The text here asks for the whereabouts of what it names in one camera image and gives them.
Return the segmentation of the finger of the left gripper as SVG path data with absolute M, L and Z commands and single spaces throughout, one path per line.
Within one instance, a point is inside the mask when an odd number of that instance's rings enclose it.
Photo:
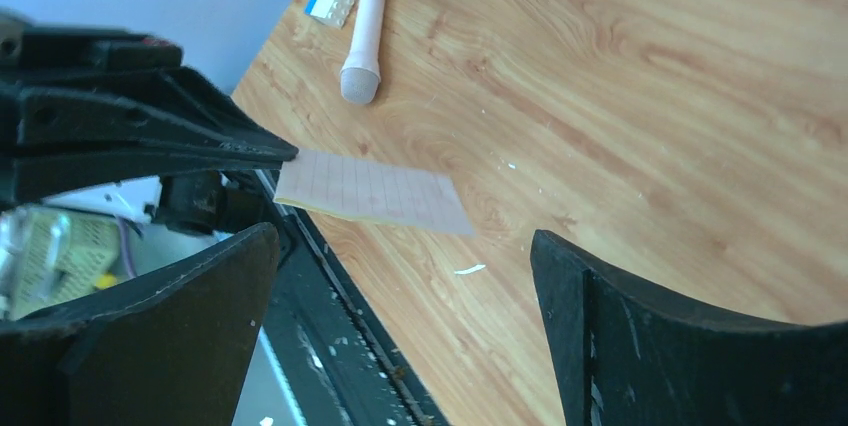
M 147 176 L 277 169 L 296 146 L 189 67 L 13 73 L 13 198 Z

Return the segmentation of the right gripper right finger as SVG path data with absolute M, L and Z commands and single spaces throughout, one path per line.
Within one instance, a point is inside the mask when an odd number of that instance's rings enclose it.
M 843 425 L 847 325 L 685 296 L 547 230 L 530 262 L 570 425 Z

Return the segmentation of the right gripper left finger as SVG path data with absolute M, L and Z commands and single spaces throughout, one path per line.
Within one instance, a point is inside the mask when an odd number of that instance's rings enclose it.
M 5 425 L 228 425 L 269 303 L 277 229 L 1 326 Z

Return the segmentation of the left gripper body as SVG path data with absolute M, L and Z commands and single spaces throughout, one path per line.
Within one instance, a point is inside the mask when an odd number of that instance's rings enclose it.
M 1 16 L 1 207 L 38 201 L 13 198 L 13 73 L 16 70 L 84 69 L 123 72 L 189 67 L 182 49 L 165 39 L 126 30 L 36 25 L 6 12 Z M 155 224 L 184 234 L 236 233 L 262 221 L 265 192 L 261 169 L 204 170 L 156 179 L 160 195 L 142 207 Z M 110 182 L 77 190 L 90 189 Z

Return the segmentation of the beige letter paper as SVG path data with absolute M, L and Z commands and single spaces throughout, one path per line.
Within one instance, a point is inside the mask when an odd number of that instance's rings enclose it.
M 449 177 L 315 150 L 282 165 L 274 201 L 351 221 L 474 233 Z

